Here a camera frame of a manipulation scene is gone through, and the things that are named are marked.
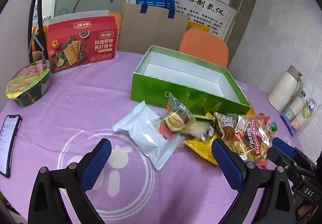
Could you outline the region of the red yellow galette snack bag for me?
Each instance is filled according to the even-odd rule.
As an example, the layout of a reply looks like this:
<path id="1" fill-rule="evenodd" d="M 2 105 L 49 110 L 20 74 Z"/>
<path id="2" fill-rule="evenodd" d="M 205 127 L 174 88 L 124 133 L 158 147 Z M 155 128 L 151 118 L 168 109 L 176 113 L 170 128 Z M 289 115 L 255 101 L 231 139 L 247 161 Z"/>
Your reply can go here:
<path id="1" fill-rule="evenodd" d="M 253 162 L 260 169 L 267 169 L 267 152 L 271 146 L 267 129 L 268 117 L 259 115 L 239 115 L 235 128 L 238 139 L 236 153 L 243 161 Z"/>

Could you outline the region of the small green candy packet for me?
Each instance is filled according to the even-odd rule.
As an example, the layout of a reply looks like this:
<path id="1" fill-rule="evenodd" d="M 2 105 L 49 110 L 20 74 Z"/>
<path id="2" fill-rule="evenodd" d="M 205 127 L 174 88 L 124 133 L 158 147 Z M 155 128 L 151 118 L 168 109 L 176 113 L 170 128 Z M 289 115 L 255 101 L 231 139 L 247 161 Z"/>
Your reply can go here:
<path id="1" fill-rule="evenodd" d="M 277 128 L 277 124 L 276 124 L 275 122 L 271 122 L 271 123 L 270 123 L 270 126 L 269 126 L 269 129 L 270 129 L 273 133 L 275 133 L 275 132 L 278 130 L 278 128 Z"/>

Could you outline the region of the white thermos jug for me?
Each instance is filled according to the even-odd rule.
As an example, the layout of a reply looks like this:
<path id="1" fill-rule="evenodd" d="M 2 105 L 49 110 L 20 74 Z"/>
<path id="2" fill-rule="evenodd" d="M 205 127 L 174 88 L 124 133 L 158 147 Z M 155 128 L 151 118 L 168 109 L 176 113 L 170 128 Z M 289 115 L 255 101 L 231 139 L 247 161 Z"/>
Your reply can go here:
<path id="1" fill-rule="evenodd" d="M 302 89 L 302 74 L 294 66 L 290 66 L 268 94 L 267 99 L 275 110 L 282 112 Z"/>

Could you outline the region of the brown bun snack packet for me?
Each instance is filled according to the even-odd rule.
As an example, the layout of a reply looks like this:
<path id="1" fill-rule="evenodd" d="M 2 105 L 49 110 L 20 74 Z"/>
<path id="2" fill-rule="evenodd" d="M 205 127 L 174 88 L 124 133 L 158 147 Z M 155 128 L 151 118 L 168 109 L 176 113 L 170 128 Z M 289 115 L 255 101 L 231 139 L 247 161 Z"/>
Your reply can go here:
<path id="1" fill-rule="evenodd" d="M 216 129 L 220 132 L 223 141 L 236 141 L 235 128 L 238 123 L 238 115 L 228 113 L 223 115 L 216 112 Z"/>

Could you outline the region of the black smartphone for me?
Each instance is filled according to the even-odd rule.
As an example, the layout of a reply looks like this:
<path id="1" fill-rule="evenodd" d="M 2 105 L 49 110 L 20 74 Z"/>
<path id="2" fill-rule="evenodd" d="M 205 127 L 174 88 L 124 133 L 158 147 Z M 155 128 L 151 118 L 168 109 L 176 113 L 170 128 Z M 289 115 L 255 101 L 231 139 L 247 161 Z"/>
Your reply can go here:
<path id="1" fill-rule="evenodd" d="M 21 122 L 20 115 L 7 115 L 1 127 L 0 172 L 5 178 L 10 178 L 12 150 Z"/>

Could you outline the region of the green open gift box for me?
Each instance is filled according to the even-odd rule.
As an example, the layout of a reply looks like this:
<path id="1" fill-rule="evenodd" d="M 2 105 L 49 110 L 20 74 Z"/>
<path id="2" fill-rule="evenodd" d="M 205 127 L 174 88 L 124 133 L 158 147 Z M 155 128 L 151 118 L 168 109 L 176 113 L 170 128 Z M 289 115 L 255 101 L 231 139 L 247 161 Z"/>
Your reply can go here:
<path id="1" fill-rule="evenodd" d="M 252 107 L 227 69 L 153 45 L 133 72 L 130 98 L 165 108 L 169 94 L 196 115 L 245 115 Z"/>

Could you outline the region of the clear wrapped pastry snack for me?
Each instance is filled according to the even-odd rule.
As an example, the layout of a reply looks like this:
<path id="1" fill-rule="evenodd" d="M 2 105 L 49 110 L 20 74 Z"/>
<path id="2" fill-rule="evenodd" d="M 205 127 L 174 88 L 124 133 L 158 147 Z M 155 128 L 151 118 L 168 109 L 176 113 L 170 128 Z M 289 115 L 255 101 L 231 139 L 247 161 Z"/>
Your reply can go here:
<path id="1" fill-rule="evenodd" d="M 205 141 L 207 136 L 214 135 L 212 117 L 192 114 L 172 93 L 167 97 L 166 114 L 155 120 L 157 129 L 166 139 L 170 140 L 178 133 Z"/>

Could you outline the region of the white foil snack packet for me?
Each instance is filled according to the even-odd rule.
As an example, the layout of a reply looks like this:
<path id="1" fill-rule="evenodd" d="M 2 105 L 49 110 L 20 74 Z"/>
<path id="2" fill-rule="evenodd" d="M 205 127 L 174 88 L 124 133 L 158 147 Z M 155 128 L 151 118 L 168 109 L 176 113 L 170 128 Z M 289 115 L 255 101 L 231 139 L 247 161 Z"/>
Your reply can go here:
<path id="1" fill-rule="evenodd" d="M 168 140 L 159 132 L 154 121 L 159 117 L 144 101 L 112 126 L 113 131 L 128 132 L 130 138 L 147 156 L 156 170 L 160 170 L 173 152 L 183 143 L 183 136 L 176 133 Z"/>

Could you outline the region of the instant noodle bowl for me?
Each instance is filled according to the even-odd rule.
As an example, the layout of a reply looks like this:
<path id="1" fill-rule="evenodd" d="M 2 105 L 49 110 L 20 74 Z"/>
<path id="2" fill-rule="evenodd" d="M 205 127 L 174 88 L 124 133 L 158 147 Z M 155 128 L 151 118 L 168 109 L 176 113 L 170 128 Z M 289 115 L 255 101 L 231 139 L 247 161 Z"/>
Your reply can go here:
<path id="1" fill-rule="evenodd" d="M 18 106 L 37 102 L 48 91 L 51 83 L 49 60 L 40 60 L 21 68 L 8 82 L 5 94 Z"/>

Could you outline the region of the orange chair right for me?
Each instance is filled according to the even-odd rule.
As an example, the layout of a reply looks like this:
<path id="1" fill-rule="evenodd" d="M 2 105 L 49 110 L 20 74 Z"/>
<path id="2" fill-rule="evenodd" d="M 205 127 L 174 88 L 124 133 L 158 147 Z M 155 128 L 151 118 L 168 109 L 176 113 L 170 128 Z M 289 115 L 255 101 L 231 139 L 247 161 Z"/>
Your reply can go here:
<path id="1" fill-rule="evenodd" d="M 228 67 L 229 50 L 225 41 L 199 29 L 190 29 L 185 32 L 179 45 L 179 52 L 223 68 Z"/>

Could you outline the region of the orange chair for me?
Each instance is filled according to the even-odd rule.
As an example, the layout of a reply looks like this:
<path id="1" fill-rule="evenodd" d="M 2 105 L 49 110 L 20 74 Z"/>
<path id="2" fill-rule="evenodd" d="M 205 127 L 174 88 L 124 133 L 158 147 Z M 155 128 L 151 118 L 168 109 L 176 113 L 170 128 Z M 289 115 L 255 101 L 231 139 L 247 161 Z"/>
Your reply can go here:
<path id="1" fill-rule="evenodd" d="M 229 50 L 225 41 L 199 29 L 190 29 L 185 32 L 179 45 L 179 52 L 223 68 L 228 67 Z"/>
<path id="2" fill-rule="evenodd" d="M 120 31 L 121 31 L 121 25 L 122 25 L 122 14 L 120 13 L 117 13 L 117 12 L 111 12 L 109 11 L 109 16 L 113 16 L 115 18 L 115 21 L 116 21 L 116 26 L 117 26 L 117 29 L 118 29 L 118 33 L 117 33 L 117 36 L 120 35 Z"/>

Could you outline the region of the red cracker box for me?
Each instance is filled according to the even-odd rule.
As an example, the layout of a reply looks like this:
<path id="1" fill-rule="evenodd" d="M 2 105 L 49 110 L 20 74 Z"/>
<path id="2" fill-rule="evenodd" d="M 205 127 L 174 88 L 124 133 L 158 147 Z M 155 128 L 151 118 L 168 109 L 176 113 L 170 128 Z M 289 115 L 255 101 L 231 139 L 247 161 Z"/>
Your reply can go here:
<path id="1" fill-rule="evenodd" d="M 53 73 L 115 58 L 118 27 L 114 16 L 95 16 L 50 24 L 47 54 Z"/>

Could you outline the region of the brown cardboard sheet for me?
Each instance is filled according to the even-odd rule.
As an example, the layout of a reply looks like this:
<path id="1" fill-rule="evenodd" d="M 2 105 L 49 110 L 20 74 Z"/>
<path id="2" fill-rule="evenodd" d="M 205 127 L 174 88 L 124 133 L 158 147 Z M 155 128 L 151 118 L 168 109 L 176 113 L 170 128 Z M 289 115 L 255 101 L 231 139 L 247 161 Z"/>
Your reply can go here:
<path id="1" fill-rule="evenodd" d="M 153 45 L 178 50 L 188 16 L 160 7 L 126 4 L 118 50 L 145 54 Z"/>

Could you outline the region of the orange chair left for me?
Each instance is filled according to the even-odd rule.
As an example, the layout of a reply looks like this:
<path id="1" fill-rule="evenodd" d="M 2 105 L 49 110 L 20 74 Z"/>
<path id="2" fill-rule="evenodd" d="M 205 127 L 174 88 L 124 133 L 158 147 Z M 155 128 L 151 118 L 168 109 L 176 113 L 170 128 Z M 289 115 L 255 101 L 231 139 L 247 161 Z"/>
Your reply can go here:
<path id="1" fill-rule="evenodd" d="M 111 12 L 109 11 L 109 16 L 113 16 L 115 18 L 115 21 L 116 21 L 116 26 L 117 26 L 117 29 L 118 29 L 118 33 L 117 33 L 117 36 L 120 35 L 120 31 L 121 31 L 121 25 L 122 25 L 122 14 L 120 13 L 117 13 L 117 12 Z"/>

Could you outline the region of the black tripod stand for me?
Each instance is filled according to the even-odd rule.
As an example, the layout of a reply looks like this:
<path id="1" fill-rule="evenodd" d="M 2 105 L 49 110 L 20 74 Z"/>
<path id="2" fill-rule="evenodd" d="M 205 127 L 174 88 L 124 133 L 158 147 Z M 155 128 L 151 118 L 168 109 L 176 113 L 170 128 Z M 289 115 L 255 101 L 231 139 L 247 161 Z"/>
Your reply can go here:
<path id="1" fill-rule="evenodd" d="M 34 36 L 32 35 L 32 23 L 33 23 L 33 13 L 35 4 L 37 4 L 37 21 L 38 21 L 38 37 L 36 37 L 34 40 L 39 45 L 39 47 L 42 49 L 42 52 L 44 54 L 45 59 L 48 59 L 48 53 L 47 53 L 47 45 L 46 45 L 46 38 L 45 38 L 45 32 L 44 32 L 44 25 L 43 25 L 43 16 L 42 16 L 42 0 L 32 0 L 31 1 L 31 7 L 29 10 L 29 18 L 28 18 L 28 57 L 29 62 L 33 62 L 33 56 L 32 56 L 32 39 Z"/>

